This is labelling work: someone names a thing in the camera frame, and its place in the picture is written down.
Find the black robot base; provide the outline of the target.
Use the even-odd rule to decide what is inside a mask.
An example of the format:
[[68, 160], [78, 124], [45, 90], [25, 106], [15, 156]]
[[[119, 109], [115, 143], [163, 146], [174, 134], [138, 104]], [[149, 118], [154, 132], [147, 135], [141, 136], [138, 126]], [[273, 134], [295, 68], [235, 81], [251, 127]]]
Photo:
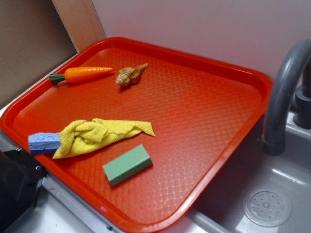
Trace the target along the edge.
[[0, 231], [7, 233], [37, 203], [45, 169], [23, 149], [0, 153]]

